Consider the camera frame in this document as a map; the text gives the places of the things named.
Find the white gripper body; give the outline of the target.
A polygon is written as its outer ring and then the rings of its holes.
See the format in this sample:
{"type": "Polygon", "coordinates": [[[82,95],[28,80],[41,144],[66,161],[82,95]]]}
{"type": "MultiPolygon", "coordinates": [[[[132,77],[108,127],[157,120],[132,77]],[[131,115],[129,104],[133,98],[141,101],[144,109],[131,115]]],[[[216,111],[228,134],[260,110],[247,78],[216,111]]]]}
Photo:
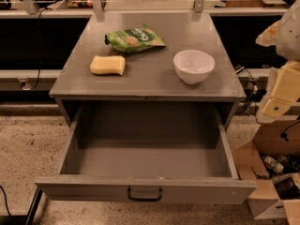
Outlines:
{"type": "Polygon", "coordinates": [[[284,115],[300,98],[300,69],[298,67],[272,68],[266,94],[262,97],[257,120],[272,123],[284,115]]]}

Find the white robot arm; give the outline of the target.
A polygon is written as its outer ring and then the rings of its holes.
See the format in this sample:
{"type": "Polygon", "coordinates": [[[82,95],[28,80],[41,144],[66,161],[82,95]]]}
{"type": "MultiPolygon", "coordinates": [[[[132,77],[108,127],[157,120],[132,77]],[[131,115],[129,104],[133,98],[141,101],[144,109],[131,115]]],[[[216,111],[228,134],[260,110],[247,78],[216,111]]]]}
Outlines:
{"type": "Polygon", "coordinates": [[[274,22],[256,38],[258,45],[276,46],[287,62],[272,68],[267,91],[257,111],[260,123],[272,123],[300,98],[300,0],[296,0],[280,21],[274,22]]]}

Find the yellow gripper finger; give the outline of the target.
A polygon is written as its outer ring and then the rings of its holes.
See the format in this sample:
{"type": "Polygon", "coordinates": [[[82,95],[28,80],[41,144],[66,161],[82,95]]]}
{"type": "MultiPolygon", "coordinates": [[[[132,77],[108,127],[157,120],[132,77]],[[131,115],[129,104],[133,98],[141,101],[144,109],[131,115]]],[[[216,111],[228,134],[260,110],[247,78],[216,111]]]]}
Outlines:
{"type": "Polygon", "coordinates": [[[279,119],[300,98],[300,62],[288,60],[276,71],[271,93],[262,106],[262,114],[279,119]]]}

